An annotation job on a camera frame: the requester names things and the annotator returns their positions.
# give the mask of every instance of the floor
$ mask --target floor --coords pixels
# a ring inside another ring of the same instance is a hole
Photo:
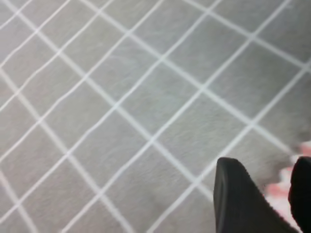
[[[215,233],[310,139],[311,0],[1,0],[0,232]]]

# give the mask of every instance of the pink and white fabric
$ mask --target pink and white fabric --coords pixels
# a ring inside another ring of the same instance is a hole
[[[295,155],[291,158],[293,165],[299,156],[311,157],[311,141],[302,143],[300,150],[300,155]],[[282,216],[294,228],[301,232],[300,228],[296,224],[296,221],[292,217],[290,204],[288,202],[292,170],[293,167],[282,169],[280,172],[280,182],[268,185],[266,188],[265,197],[270,205],[280,214],[280,216]]]

